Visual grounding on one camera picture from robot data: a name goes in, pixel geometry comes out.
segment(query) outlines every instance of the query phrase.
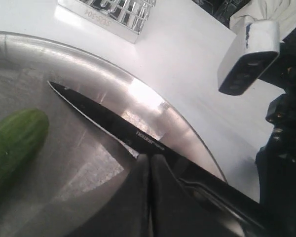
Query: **white table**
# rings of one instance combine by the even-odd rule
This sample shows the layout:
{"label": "white table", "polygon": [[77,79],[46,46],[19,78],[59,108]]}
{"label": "white table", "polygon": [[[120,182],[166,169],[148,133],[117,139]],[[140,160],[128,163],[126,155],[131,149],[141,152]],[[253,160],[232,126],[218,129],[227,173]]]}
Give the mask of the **white table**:
{"label": "white table", "polygon": [[282,90],[256,81],[240,97],[220,94],[217,69],[235,35],[191,0],[158,0],[135,45],[56,0],[1,0],[0,31],[69,44],[129,71],[187,119],[232,186],[259,199],[255,156],[272,131],[268,105]]}

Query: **metal bowl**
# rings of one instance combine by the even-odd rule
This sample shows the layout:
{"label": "metal bowl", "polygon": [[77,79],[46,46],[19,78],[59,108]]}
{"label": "metal bowl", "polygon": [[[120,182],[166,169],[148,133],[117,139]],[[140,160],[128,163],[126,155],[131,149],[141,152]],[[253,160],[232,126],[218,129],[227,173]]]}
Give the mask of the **metal bowl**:
{"label": "metal bowl", "polygon": [[0,237],[68,233],[109,200],[135,161],[135,152],[71,109],[47,80],[101,102],[224,179],[187,121],[128,72],[76,48],[0,32],[0,120],[28,107],[42,109],[50,120],[44,148],[0,208]]}

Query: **wire basket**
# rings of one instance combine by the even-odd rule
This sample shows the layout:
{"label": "wire basket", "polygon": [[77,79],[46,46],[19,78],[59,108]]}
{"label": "wire basket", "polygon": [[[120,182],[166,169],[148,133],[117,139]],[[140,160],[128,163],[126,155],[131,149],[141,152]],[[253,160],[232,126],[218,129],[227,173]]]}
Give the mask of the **wire basket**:
{"label": "wire basket", "polygon": [[134,43],[156,0],[58,0],[58,4]]}

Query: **cucumber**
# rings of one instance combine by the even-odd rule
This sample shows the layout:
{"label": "cucumber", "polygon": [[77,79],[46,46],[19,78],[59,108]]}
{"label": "cucumber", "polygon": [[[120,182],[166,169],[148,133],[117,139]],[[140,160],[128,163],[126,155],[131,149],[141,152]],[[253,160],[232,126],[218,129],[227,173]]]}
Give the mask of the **cucumber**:
{"label": "cucumber", "polygon": [[38,109],[17,111],[0,121],[0,194],[10,189],[5,184],[13,183],[9,179],[22,164],[40,151],[48,127],[47,115]]}

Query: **black knife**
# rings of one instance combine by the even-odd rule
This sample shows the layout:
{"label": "black knife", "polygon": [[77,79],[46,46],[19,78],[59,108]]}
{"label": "black knife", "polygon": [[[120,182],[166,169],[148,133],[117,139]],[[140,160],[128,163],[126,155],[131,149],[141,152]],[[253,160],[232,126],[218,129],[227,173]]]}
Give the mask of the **black knife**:
{"label": "black knife", "polygon": [[125,143],[140,154],[164,155],[172,170],[178,165],[184,166],[179,173],[174,173],[185,187],[203,190],[215,203],[231,210],[231,213],[236,214],[245,223],[255,226],[262,233],[268,232],[269,228],[274,228],[272,216],[249,197],[99,103],[63,85],[51,81],[48,83],[59,96],[90,122],[118,141]]}

